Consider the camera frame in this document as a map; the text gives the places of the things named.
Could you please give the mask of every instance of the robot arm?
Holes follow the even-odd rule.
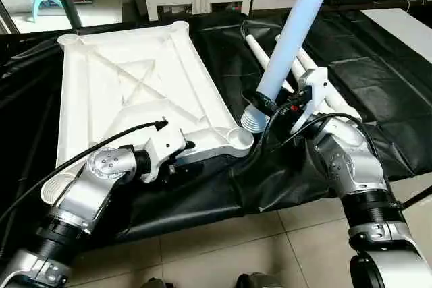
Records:
[[[92,153],[36,233],[9,262],[0,276],[0,288],[18,283],[63,287],[72,260],[105,212],[112,189],[135,177],[154,181],[163,163],[189,147],[182,131],[168,124],[150,137],[143,150],[131,146]]]
[[[291,133],[299,129],[325,96],[327,71],[308,71],[299,82],[310,86],[312,98]],[[363,133],[347,121],[330,118],[309,134],[330,186],[342,201],[350,229],[354,288],[432,287],[432,272],[413,240],[381,163]]]

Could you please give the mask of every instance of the black cable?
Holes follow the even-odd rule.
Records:
[[[431,194],[432,194],[432,186],[426,188],[425,190],[419,192],[414,197],[405,201],[402,204],[402,210],[406,210],[408,207],[411,207],[412,205],[416,204],[417,202],[419,202],[420,200],[422,200],[423,198],[426,198],[427,196],[429,196]]]
[[[243,172],[245,172],[247,169],[249,169],[253,164],[255,164],[258,159],[261,157],[262,153],[265,151],[265,147],[267,145],[267,139],[269,137],[269,132],[273,124],[275,123],[276,119],[291,105],[292,103],[289,101],[285,104],[283,104],[280,108],[278,108],[273,116],[271,116],[269,122],[265,126],[265,129],[263,133],[261,133],[261,136],[259,138],[258,143],[256,144],[254,150],[252,151],[252,154],[250,154],[246,159],[234,161],[231,165],[228,167],[233,167],[237,163],[245,162],[246,165],[242,166],[240,170],[233,171],[233,175],[240,175]]]
[[[287,138],[281,144],[278,144],[277,146],[274,146],[272,148],[272,151],[273,150],[277,150],[278,148],[281,148],[282,146],[285,146],[288,142],[292,141],[297,135],[299,135],[302,132],[304,132],[308,127],[310,127],[310,126],[312,126],[312,125],[314,125],[316,123],[319,123],[320,121],[325,121],[326,119],[329,119],[329,118],[332,118],[332,117],[344,117],[344,118],[349,119],[350,121],[353,121],[357,125],[358,130],[360,130],[360,132],[362,132],[364,138],[366,138],[366,141],[367,141],[367,143],[369,144],[369,146],[371,148],[373,156],[378,159],[377,147],[375,146],[375,143],[372,141],[372,138],[369,135],[369,133],[367,132],[367,130],[366,130],[365,126],[363,125],[363,123],[359,119],[357,119],[357,118],[355,118],[355,117],[353,117],[353,116],[351,116],[349,114],[345,114],[345,113],[330,113],[330,114],[321,115],[321,116],[316,117],[314,120],[312,120],[312,121],[304,124],[297,132],[293,133],[289,138]]]
[[[126,134],[135,132],[138,129],[143,129],[143,128],[147,128],[147,127],[152,127],[155,126],[157,129],[161,129],[163,127],[165,127],[168,124],[167,121],[155,121],[153,123],[145,123],[145,124],[141,124],[141,125],[137,125],[131,128],[128,128],[125,131],[122,131],[116,135],[113,135],[109,138],[107,138],[106,140],[103,140],[102,142],[88,148],[87,150],[85,150],[84,152],[81,152],[80,154],[74,156],[73,158],[71,158],[70,160],[64,162],[64,164],[58,166],[57,168],[55,168],[52,172],[50,172],[50,174],[48,174],[46,177],[43,177],[41,180],[39,180],[38,182],[36,182],[32,187],[30,187],[26,192],[24,192],[17,200],[15,200],[15,202],[13,202],[13,204],[1,215],[0,217],[0,223],[2,221],[4,221],[4,219],[30,194],[33,192],[33,190],[35,190],[38,186],[42,185],[44,182],[46,182],[47,180],[49,180],[50,178],[54,177],[56,174],[58,174],[58,172],[66,169],[67,167],[69,167],[70,165],[73,165],[75,162],[79,161],[80,159],[84,158],[86,155],[104,147],[105,145],[109,144],[110,142],[125,136]]]

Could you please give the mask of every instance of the floor tile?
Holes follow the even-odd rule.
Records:
[[[162,261],[195,256],[283,232],[276,212],[227,219],[161,236]]]
[[[232,288],[242,273],[276,275],[284,287],[306,288],[286,234],[267,237],[163,265],[178,288]]]
[[[410,227],[412,237],[418,244],[427,262],[432,264],[432,196],[404,211],[404,216]]]
[[[78,256],[73,265],[71,284],[112,277],[160,263],[158,237],[110,246]]]
[[[337,198],[322,198],[300,206],[279,210],[286,231],[301,229],[345,217]]]
[[[432,173],[426,173],[413,178],[392,182],[391,188],[396,199],[404,202],[431,185]]]
[[[309,288],[352,287],[347,232],[341,219],[288,233]]]
[[[142,271],[134,271],[124,275],[83,283],[74,288],[140,288],[150,278],[162,278],[162,266],[154,266]]]

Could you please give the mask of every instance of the white plastic tray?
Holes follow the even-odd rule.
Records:
[[[196,148],[179,163],[241,157],[252,134],[238,127],[188,35],[186,22],[58,39],[63,88],[57,164],[129,127],[166,118]],[[140,148],[155,129],[112,143]]]

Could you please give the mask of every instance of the black plastic sheet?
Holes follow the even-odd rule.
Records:
[[[246,106],[242,90],[255,89],[263,72],[240,27],[247,20],[244,26],[271,54],[284,19],[247,20],[236,13],[188,18],[192,42],[237,122]],[[144,26],[117,24],[80,33],[137,27]],[[14,200],[26,165],[26,187],[54,167],[63,68],[63,53],[54,40],[61,34],[64,32],[0,38],[4,166],[0,210]],[[43,50],[37,55],[9,61],[42,41]],[[432,170],[429,62],[359,12],[320,14],[304,46],[319,65],[329,66],[331,81],[364,117],[390,180]],[[41,127],[42,135],[35,143]],[[35,153],[29,158],[32,148]],[[230,173],[234,160],[219,156],[189,165],[168,184],[136,182],[119,188],[92,237],[92,246],[267,212],[329,195],[328,183],[304,140],[295,148],[266,154],[240,177]],[[31,230],[30,220],[41,217],[46,209],[38,191],[19,208],[7,251],[22,242],[20,229]]]

